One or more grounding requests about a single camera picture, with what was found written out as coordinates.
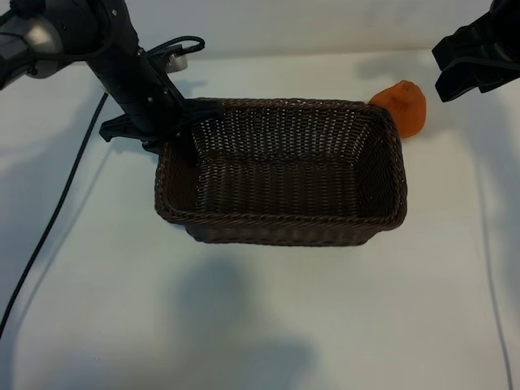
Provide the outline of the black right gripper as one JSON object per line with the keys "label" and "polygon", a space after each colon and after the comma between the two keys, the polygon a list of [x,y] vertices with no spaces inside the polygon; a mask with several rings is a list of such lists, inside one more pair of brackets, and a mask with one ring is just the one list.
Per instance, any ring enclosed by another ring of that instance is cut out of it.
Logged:
{"label": "black right gripper", "polygon": [[[489,54],[491,45],[494,54]],[[442,102],[451,102],[472,89],[487,93],[519,78],[519,1],[493,1],[489,11],[473,24],[444,37],[432,49],[440,70],[435,89]],[[492,65],[492,58],[502,63]],[[491,66],[499,79],[483,84],[483,67],[454,67],[458,64]]]}

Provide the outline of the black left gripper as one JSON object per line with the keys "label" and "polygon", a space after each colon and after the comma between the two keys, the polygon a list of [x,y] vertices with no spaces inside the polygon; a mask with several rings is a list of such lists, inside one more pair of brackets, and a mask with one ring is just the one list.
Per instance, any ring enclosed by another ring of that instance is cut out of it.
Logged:
{"label": "black left gripper", "polygon": [[205,45],[200,37],[181,36],[146,51],[135,31],[112,32],[91,60],[91,70],[124,112],[102,125],[100,135],[105,141],[137,139],[144,151],[156,155],[168,142],[189,167],[197,167],[192,128],[221,116],[222,105],[184,98],[169,79],[167,67],[173,57],[198,52]]}

